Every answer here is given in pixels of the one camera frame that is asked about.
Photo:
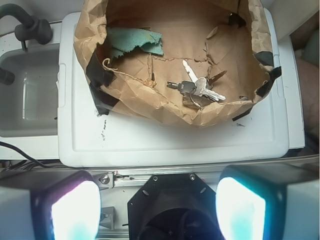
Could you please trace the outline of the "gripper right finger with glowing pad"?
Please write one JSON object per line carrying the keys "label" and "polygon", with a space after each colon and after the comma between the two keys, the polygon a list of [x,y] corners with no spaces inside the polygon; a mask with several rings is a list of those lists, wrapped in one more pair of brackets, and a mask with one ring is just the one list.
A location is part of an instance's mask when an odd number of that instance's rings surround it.
{"label": "gripper right finger with glowing pad", "polygon": [[318,240],[319,165],[228,165],[217,184],[215,207],[227,240]]}

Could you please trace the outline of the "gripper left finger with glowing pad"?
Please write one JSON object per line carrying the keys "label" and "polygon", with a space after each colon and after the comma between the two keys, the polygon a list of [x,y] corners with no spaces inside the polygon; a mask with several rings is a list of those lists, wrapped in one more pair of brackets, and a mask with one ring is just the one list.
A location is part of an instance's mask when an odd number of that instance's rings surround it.
{"label": "gripper left finger with glowing pad", "polygon": [[2,240],[94,240],[100,216],[100,190],[86,170],[0,174]]}

